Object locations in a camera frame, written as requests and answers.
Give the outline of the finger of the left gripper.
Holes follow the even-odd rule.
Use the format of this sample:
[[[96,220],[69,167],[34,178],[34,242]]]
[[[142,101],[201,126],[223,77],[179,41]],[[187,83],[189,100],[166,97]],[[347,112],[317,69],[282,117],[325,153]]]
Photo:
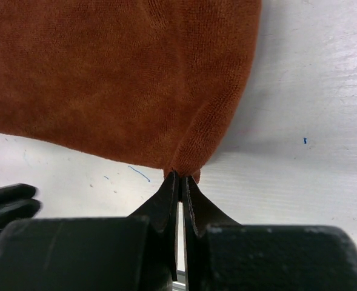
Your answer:
[[[12,221],[34,217],[41,203],[35,199],[23,199],[0,204],[0,233]]]
[[[30,199],[36,195],[36,192],[36,187],[23,183],[0,187],[0,204]]]

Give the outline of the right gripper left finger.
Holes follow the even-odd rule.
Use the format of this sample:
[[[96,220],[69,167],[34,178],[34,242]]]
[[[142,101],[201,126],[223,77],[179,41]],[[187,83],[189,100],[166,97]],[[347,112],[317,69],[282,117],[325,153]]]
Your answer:
[[[179,176],[126,217],[20,219],[0,233],[0,290],[171,290]]]

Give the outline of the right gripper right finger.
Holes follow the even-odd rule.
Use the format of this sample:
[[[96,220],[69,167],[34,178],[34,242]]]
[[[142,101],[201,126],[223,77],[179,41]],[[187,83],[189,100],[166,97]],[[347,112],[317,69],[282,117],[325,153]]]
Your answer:
[[[188,290],[357,290],[357,248],[340,228],[242,225],[181,181]]]

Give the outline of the rust orange towel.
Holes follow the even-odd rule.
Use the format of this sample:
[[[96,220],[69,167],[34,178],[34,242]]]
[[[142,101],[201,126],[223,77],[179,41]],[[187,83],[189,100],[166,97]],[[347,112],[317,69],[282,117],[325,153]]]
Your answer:
[[[199,179],[260,1],[0,1],[0,133]]]

